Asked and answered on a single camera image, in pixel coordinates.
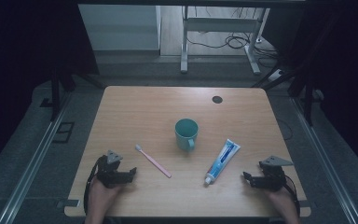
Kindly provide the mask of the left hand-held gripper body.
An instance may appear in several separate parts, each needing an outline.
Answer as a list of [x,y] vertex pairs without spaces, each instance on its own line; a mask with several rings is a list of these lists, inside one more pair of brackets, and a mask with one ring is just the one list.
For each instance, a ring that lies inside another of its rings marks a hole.
[[97,161],[97,178],[107,187],[112,189],[121,181],[125,181],[130,176],[126,175],[127,172],[120,172],[118,167],[122,157],[115,153],[113,150],[108,150],[105,155],[102,155]]

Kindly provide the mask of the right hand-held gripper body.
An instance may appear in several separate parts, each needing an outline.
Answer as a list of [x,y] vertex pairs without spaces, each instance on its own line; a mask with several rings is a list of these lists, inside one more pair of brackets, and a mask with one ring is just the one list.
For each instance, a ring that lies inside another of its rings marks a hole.
[[292,165],[291,161],[270,156],[259,163],[259,167],[264,175],[259,176],[256,181],[263,185],[262,189],[277,191],[286,183],[283,166]]

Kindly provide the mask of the pink toothbrush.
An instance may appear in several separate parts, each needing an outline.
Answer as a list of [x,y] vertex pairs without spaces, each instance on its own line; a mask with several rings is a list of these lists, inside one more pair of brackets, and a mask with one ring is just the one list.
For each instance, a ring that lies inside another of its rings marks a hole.
[[142,153],[153,165],[157,167],[164,175],[166,175],[168,178],[172,177],[172,174],[166,170],[162,165],[160,165],[156,160],[154,160],[151,156],[149,156],[147,153],[143,151],[140,145],[135,145],[135,149]]

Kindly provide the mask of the blue white toothpaste tube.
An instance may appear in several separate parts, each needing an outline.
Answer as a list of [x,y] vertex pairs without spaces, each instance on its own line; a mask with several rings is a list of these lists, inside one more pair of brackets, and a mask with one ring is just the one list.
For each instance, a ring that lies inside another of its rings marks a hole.
[[217,179],[217,177],[224,170],[224,168],[229,163],[231,158],[238,152],[238,150],[240,148],[241,148],[240,145],[236,144],[235,142],[231,141],[230,139],[228,139],[225,142],[219,155],[214,160],[210,169],[206,173],[206,176],[204,179],[204,184],[206,186],[211,185]]

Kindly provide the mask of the teal cup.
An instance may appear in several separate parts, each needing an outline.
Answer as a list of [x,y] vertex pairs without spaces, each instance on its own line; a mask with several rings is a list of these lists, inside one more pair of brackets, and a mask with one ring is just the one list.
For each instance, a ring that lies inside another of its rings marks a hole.
[[177,146],[187,152],[195,149],[199,126],[193,119],[180,119],[174,126]]

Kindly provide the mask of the person's right hand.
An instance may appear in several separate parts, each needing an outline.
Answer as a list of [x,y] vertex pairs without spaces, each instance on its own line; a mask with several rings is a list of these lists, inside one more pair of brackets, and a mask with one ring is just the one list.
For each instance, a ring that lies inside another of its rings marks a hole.
[[281,188],[277,191],[265,190],[264,193],[275,208],[288,208],[289,206],[295,205],[292,195],[285,188]]

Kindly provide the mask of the person's left hand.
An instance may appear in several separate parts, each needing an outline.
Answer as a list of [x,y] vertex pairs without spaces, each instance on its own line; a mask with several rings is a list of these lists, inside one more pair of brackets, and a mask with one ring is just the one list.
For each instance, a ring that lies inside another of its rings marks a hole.
[[94,177],[90,182],[89,204],[111,204],[121,192],[122,186],[107,188],[98,178]]

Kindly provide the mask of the black metal stand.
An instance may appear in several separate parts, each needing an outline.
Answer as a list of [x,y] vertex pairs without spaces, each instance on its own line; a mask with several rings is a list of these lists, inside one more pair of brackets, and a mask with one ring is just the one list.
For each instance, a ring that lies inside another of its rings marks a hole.
[[308,67],[306,65],[300,65],[291,71],[284,72],[278,78],[263,86],[263,83],[267,81],[279,67],[280,64],[277,63],[266,75],[253,85],[253,88],[261,88],[267,91],[292,78],[293,82],[287,92],[291,97],[297,97],[302,91],[305,91],[303,117],[309,126],[312,126],[311,109],[314,78],[308,70]]
[[[89,74],[77,74],[78,77],[86,80],[91,85],[98,89],[105,89],[106,85]],[[52,115],[51,120],[55,120],[62,110],[62,103],[60,98],[60,86],[63,87],[65,92],[72,92],[76,88],[73,79],[73,73],[68,69],[54,69],[51,72],[51,105]]]

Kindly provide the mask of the white power strip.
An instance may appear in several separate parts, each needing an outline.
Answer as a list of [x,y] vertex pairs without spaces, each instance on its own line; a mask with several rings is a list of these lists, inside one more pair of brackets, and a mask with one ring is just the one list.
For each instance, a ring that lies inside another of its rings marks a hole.
[[276,80],[277,78],[281,77],[284,74],[283,70],[277,69],[272,73],[272,75],[268,78],[268,81],[272,82]]

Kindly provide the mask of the dark curtain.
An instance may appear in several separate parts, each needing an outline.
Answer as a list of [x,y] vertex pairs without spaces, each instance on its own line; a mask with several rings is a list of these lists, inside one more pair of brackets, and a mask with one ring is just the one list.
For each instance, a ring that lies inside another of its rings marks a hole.
[[99,72],[80,0],[0,0],[0,153],[22,120],[36,86],[56,77]]
[[304,69],[291,93],[307,84],[323,95],[325,116],[358,158],[358,0],[324,0],[335,7],[273,8],[264,38],[286,64]]

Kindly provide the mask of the white cabinet panel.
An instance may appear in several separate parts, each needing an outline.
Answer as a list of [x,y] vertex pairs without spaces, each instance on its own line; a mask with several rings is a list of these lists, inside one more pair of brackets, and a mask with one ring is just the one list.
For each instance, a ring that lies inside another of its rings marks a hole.
[[78,5],[94,50],[159,50],[160,6]]

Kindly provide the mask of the metal floor rail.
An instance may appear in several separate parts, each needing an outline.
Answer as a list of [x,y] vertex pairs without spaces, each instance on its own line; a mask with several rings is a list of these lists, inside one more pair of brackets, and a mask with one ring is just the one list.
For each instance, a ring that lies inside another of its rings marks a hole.
[[337,171],[333,163],[330,161],[319,136],[315,132],[314,128],[306,121],[303,115],[304,109],[302,108],[301,103],[296,98],[291,98],[290,101],[296,110],[296,115],[301,123],[301,126],[303,127],[306,136],[310,140],[310,144],[317,155],[317,158],[324,170],[332,190],[337,197],[345,217],[350,224],[358,224],[358,210],[356,205],[341,179],[339,178]]
[[34,178],[44,160],[48,148],[52,143],[53,137],[58,131],[59,125],[67,111],[67,107],[72,99],[72,93],[65,93],[62,97],[59,112],[55,119],[51,121],[45,131],[42,140],[38,144],[33,157],[30,159],[25,171],[22,173],[16,187],[10,194],[6,205],[0,214],[0,224],[12,224],[20,211],[21,205],[34,182]]

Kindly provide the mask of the white metal desk frame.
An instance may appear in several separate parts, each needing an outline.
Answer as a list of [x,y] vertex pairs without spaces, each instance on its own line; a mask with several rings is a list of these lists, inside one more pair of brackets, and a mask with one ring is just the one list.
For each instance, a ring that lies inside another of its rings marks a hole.
[[[201,17],[194,9],[195,16],[188,15],[189,7],[182,7],[183,40],[181,46],[180,69],[182,73],[188,71],[188,45],[203,46],[209,49],[242,49],[247,57],[251,69],[255,75],[260,75],[261,70],[255,58],[255,45],[259,42],[261,30],[266,18],[267,9],[253,7],[254,14],[247,15],[248,7],[236,8],[229,18],[217,18],[208,15]],[[189,33],[200,34],[227,34],[225,42],[219,46],[195,42],[188,38]]]

